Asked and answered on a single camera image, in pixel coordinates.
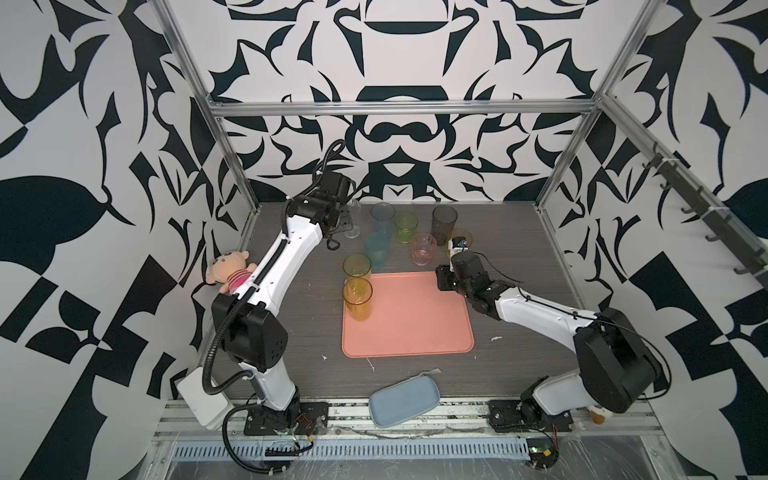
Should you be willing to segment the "clear stemmed glass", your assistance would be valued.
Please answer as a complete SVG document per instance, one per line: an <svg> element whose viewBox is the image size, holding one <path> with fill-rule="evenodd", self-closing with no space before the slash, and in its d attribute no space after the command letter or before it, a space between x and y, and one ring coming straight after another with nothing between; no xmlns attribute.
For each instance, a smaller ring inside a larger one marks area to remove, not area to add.
<svg viewBox="0 0 768 480"><path fill-rule="evenodd" d="M359 216L361 204L358 199L352 199L347 203L346 208L346 227L343 234L348 239L355 239L360 235Z"/></svg>

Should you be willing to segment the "tall dark grey glass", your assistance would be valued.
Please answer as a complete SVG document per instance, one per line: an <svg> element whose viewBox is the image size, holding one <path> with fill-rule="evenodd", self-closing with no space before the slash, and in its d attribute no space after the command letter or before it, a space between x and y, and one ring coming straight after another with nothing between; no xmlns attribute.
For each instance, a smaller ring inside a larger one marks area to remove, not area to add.
<svg viewBox="0 0 768 480"><path fill-rule="evenodd" d="M454 229L458 212L450 205L438 205L432 211L431 235L438 246L444 246Z"/></svg>

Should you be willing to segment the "pink plastic tray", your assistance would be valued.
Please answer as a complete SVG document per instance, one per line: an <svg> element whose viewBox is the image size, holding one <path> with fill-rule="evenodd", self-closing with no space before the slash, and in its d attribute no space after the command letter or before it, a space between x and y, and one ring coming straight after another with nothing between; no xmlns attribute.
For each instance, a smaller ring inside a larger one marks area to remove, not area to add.
<svg viewBox="0 0 768 480"><path fill-rule="evenodd" d="M432 271L371 276L370 316L344 311L341 348L350 358L467 353L474 336L464 298L437 288Z"/></svg>

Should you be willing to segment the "tall green glass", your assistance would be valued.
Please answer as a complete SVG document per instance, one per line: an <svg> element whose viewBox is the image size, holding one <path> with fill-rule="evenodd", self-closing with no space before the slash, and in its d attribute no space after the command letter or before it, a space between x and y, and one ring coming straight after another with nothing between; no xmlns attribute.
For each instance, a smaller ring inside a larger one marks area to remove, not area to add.
<svg viewBox="0 0 768 480"><path fill-rule="evenodd" d="M372 274L372 262L365 254L351 254L344 259L342 270L347 280L355 278L370 280Z"/></svg>

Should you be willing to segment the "tall amber glass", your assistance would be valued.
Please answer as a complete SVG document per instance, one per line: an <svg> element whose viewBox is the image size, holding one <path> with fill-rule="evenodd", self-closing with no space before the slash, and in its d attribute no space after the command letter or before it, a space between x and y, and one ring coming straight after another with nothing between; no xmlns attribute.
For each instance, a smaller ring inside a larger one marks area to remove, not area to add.
<svg viewBox="0 0 768 480"><path fill-rule="evenodd" d="M348 279L342 289L345 307L356 321L367 320L372 311L373 286L362 277Z"/></svg>

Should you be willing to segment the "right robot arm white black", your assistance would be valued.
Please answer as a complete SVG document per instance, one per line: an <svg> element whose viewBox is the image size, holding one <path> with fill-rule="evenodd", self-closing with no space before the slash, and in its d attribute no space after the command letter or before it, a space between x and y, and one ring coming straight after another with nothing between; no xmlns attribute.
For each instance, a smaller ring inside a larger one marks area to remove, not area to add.
<svg viewBox="0 0 768 480"><path fill-rule="evenodd" d="M652 343L613 308L579 310L546 300L509 279L493 280L481 255L460 252L436 268L437 287L454 291L477 312L543 335L572 351L577 368L546 377L521 397L554 417L579 408L624 413L664 373Z"/></svg>

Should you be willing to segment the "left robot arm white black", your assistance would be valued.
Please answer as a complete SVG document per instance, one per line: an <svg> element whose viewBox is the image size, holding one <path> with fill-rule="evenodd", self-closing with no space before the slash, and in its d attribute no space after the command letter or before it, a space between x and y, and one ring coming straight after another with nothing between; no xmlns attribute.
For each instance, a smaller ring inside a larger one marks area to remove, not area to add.
<svg viewBox="0 0 768 480"><path fill-rule="evenodd" d="M206 394L220 394L240 380L254 381L274 412L288 410L298 397L283 361L288 332L277 316L309 254L322 241L331 251L339 248L333 235L354 191L354 181L341 173L319 174L286 200L279 234L258 265L239 265L226 275L213 303L215 334L202 363Z"/></svg>

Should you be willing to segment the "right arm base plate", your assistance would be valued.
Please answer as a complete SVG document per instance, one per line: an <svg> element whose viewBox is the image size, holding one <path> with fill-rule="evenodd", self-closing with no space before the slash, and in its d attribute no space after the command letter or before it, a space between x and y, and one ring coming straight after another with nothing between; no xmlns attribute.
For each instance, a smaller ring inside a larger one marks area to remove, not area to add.
<svg viewBox="0 0 768 480"><path fill-rule="evenodd" d="M488 423L496 433L544 430L570 432L573 418L569 412L558 415L545 413L533 400L490 400Z"/></svg>

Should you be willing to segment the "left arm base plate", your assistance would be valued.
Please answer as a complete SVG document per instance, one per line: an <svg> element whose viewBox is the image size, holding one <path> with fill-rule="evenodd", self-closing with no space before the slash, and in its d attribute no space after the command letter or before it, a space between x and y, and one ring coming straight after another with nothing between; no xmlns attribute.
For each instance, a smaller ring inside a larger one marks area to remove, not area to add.
<svg viewBox="0 0 768 480"><path fill-rule="evenodd" d="M246 415L245 436L295 434L308 436L326 426L330 404L292 401L286 410L266 406L250 408Z"/></svg>

